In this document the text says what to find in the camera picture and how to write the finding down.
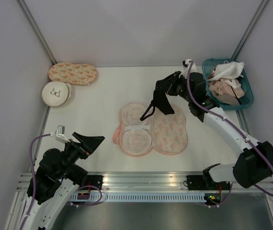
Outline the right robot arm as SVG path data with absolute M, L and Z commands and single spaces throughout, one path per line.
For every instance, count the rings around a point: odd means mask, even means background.
M 205 188 L 213 189 L 219 182 L 237 182 L 250 188 L 273 175 L 272 145 L 259 142 L 232 123 L 219 104 L 206 94 L 206 81 L 201 73 L 193 72 L 186 79 L 176 71 L 156 82 L 153 103 L 165 115 L 174 113 L 167 96 L 186 100 L 190 112 L 219 134 L 237 156 L 234 164 L 217 163 L 204 169 Z

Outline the black bra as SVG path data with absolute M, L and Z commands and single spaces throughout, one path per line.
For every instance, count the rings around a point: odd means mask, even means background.
M 153 99 L 149 107 L 141 116 L 140 121 L 146 120 L 148 117 L 154 115 L 155 109 L 158 108 L 164 115 L 174 114 L 174 110 L 167 99 L 165 90 L 155 89 L 153 92 Z

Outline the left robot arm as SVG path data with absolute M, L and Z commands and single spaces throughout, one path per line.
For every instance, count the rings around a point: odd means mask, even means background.
M 103 136 L 83 136 L 74 132 L 74 140 L 59 126 L 49 137 L 64 143 L 64 150 L 52 148 L 43 154 L 38 168 L 31 166 L 32 178 L 27 189 L 21 230 L 50 230 L 66 204 L 75 207 L 94 206 L 101 202 L 101 186 L 91 184 L 88 172 L 76 161 L 92 155 L 104 141 Z

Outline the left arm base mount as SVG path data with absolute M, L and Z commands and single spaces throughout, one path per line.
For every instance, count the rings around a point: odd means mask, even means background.
M 101 189 L 102 184 L 103 184 L 103 175 L 87 175 L 86 178 L 82 180 L 80 188 L 97 190 L 96 188 L 85 187 L 85 186 L 91 185 Z

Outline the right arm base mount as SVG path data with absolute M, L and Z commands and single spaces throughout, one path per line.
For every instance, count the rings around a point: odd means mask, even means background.
M 214 182 L 210 177 L 204 175 L 188 175 L 186 183 L 189 191 L 228 191 L 230 183 Z

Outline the floral mesh laundry bag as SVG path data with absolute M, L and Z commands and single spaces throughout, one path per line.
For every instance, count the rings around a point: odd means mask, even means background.
M 131 156 L 142 156 L 152 149 L 165 155 L 182 153 L 187 147 L 186 117 L 180 107 L 172 105 L 175 113 L 164 115 L 156 110 L 144 121 L 140 117 L 146 108 L 141 103 L 130 103 L 119 112 L 119 126 L 113 142 Z

